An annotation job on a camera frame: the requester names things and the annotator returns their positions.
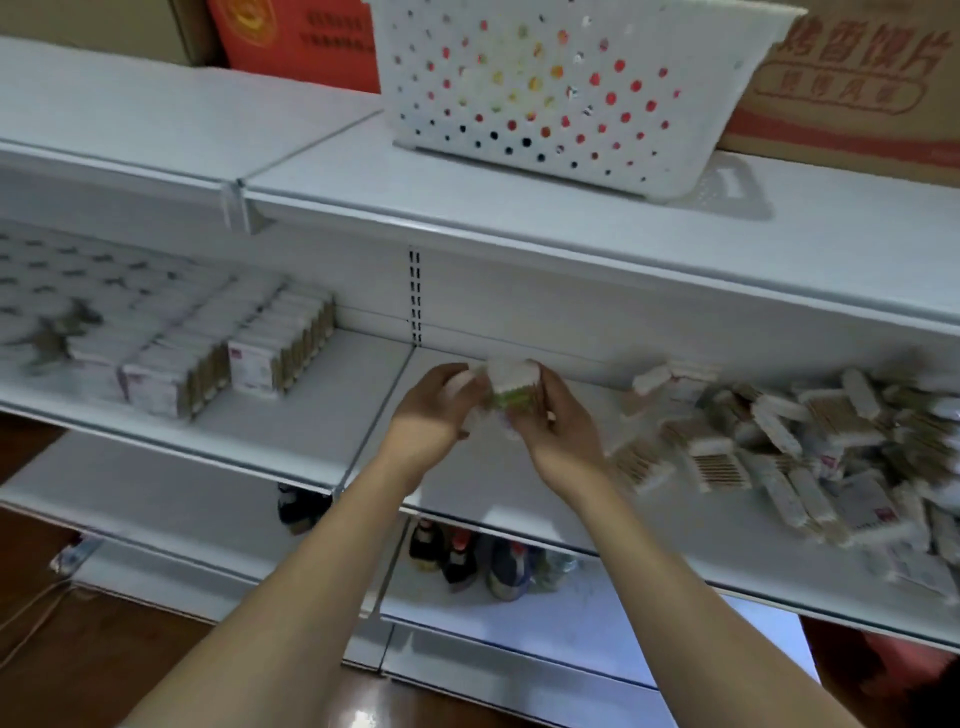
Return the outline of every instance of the white shelf panel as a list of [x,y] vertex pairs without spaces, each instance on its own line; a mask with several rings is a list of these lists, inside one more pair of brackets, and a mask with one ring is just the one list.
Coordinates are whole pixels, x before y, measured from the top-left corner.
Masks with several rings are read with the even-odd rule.
[[546,725],[674,728],[660,692],[398,626],[383,671]]
[[[252,584],[197,569],[145,551],[104,543],[81,565],[73,581],[101,592],[208,622],[219,622],[240,603]],[[393,627],[364,619],[347,644],[344,661],[377,670]]]
[[[375,454],[403,394],[431,367],[457,360],[448,353],[414,351],[358,468]],[[578,382],[570,388],[592,413],[602,438],[622,426],[613,390]],[[675,478],[636,497],[635,506],[657,535],[721,592],[960,652],[960,610],[877,579],[858,549],[806,542],[782,524],[760,490],[701,494]],[[403,508],[530,544],[596,555],[573,512],[540,482],[523,445],[507,441],[493,420],[428,473]]]
[[219,188],[378,112],[373,94],[0,37],[0,152]]
[[[409,537],[380,605],[382,618],[633,685],[657,686],[599,561],[582,562],[555,593],[532,587],[517,601],[502,602],[484,581],[486,549],[478,549],[481,574],[477,580],[452,594],[441,573],[417,569],[408,548]],[[743,599],[725,599],[817,679],[797,615]]]
[[411,347],[337,330],[281,400],[230,389],[191,423],[85,400],[64,367],[0,371],[0,410],[329,492],[347,474]]
[[253,177],[247,197],[271,216],[407,229],[417,245],[566,258],[960,332],[960,190],[717,153],[690,198],[661,206],[392,140],[380,114]]
[[[68,433],[0,487],[0,505],[256,584],[293,551],[276,487],[182,458]],[[397,516],[361,613],[373,612],[403,537]]]

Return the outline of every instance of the store shelving unit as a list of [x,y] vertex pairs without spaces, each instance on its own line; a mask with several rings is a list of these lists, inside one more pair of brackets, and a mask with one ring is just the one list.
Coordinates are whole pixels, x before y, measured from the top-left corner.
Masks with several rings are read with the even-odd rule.
[[190,425],[78,396],[64,368],[0,369],[0,409],[133,445],[331,492],[343,481],[410,346],[337,331],[282,400],[227,389]]
[[[226,391],[185,425],[82,400],[65,370],[0,369],[0,409],[86,433],[0,503],[107,539],[78,575],[97,588],[222,619],[296,545],[271,481],[339,494],[436,363],[535,357],[608,440],[623,432],[615,390],[666,356],[771,383],[911,347],[960,368],[960,190],[718,153],[693,196],[650,205],[399,149],[365,94],[10,38],[0,64],[17,68],[0,79],[11,224],[267,266],[339,305],[340,330],[288,397]],[[877,581],[855,550],[803,542],[758,491],[703,496],[677,478],[634,505],[807,669],[787,612],[960,651],[960,614]],[[595,556],[494,422],[402,510]],[[622,615],[598,564],[575,614],[603,613],[611,632],[560,654],[529,616],[508,620],[521,633],[491,630],[392,556],[354,662],[567,728],[671,724],[629,636],[612,646]]]

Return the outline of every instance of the bottle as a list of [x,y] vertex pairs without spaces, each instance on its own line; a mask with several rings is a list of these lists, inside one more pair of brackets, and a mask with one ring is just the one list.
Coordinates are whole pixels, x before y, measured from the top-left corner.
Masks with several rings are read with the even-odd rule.
[[421,571],[436,571],[444,561],[444,533],[428,519],[417,521],[410,539],[410,558]]
[[473,534],[455,528],[450,539],[450,552],[444,563],[444,579],[454,594],[462,592],[477,576],[477,559],[473,553]]
[[537,556],[534,568],[534,581],[537,586],[548,592],[556,592],[567,576],[580,565],[572,554],[543,550]]
[[502,601],[516,601],[530,587],[530,553],[515,541],[497,540],[493,544],[487,586]]

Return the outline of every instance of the red cardboard box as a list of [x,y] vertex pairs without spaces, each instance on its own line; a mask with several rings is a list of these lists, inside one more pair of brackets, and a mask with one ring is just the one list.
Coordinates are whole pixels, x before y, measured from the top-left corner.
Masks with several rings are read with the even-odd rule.
[[960,186],[960,3],[797,4],[720,148]]
[[207,0],[240,71],[380,92],[370,8],[360,0]]

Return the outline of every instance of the floor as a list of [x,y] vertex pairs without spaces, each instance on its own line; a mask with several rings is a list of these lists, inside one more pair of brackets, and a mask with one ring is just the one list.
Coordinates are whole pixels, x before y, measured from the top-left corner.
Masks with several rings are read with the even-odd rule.
[[[0,483],[60,430],[0,413]],[[76,534],[0,509],[0,624],[54,583],[47,564]],[[112,728],[210,629],[108,595],[54,590],[0,632],[0,664],[54,601],[42,628],[0,667],[0,706],[12,728]],[[859,633],[804,619],[825,687],[869,728],[906,728],[897,705],[857,685],[876,667]],[[520,728],[532,723],[385,678],[342,668],[329,728]]]

